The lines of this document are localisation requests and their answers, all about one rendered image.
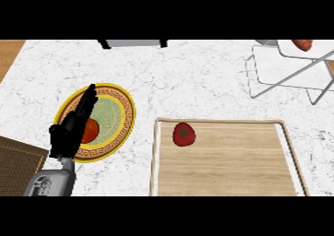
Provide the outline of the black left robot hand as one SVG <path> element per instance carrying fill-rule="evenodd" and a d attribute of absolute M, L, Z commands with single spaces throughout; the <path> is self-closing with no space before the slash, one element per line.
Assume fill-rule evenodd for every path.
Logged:
<path fill-rule="evenodd" d="M 96 85 L 92 84 L 80 98 L 77 109 L 67 114 L 62 123 L 49 128 L 50 158 L 76 157 L 96 101 Z"/>

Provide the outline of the yellow patterned plate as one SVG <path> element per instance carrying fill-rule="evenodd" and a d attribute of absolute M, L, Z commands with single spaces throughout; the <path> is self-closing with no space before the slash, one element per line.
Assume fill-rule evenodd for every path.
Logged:
<path fill-rule="evenodd" d="M 129 139 L 136 108 L 132 95 L 112 83 L 96 83 L 98 102 L 90 115 L 96 124 L 96 135 L 90 135 L 87 143 L 80 144 L 74 161 L 89 163 L 110 157 Z"/>

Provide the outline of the orange sweet potato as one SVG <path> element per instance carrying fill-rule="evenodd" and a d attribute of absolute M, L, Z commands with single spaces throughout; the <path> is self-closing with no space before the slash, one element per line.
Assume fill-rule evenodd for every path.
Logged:
<path fill-rule="evenodd" d="M 293 44 L 304 52 L 310 50 L 312 43 L 313 43 L 313 40 L 293 40 Z"/>

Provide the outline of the red tomato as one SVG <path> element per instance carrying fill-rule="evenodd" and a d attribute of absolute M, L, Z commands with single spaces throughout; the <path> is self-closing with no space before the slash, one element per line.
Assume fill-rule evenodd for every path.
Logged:
<path fill-rule="evenodd" d="M 173 130 L 173 142 L 179 147 L 191 146 L 195 143 L 197 134 L 188 123 L 177 123 Z"/>

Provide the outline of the orange round fruit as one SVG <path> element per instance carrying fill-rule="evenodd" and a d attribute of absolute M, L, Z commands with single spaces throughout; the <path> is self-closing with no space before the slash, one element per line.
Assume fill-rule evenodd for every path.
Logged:
<path fill-rule="evenodd" d="M 83 144 L 90 143 L 96 139 L 98 134 L 99 134 L 99 124 L 95 119 L 89 119 L 86 123 L 81 143 Z"/>

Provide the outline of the grey appliance with black legs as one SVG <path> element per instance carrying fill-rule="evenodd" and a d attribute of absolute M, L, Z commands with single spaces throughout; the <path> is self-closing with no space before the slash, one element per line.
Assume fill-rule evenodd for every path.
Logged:
<path fill-rule="evenodd" d="M 142 46 L 160 46 L 161 48 L 167 48 L 167 40 L 99 40 L 98 42 L 104 49 Z"/>

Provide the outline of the pale wooden tray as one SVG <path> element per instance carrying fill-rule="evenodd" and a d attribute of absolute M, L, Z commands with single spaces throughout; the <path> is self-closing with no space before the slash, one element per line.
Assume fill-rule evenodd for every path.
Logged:
<path fill-rule="evenodd" d="M 188 123 L 195 143 L 173 142 Z M 299 159 L 281 120 L 155 120 L 149 194 L 309 195 Z"/>

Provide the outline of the brown woven placemat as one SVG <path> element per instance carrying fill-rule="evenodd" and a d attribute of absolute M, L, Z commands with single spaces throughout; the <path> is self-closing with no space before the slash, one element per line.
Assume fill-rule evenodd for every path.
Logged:
<path fill-rule="evenodd" d="M 47 150 L 0 136 L 0 196 L 22 196 Z"/>

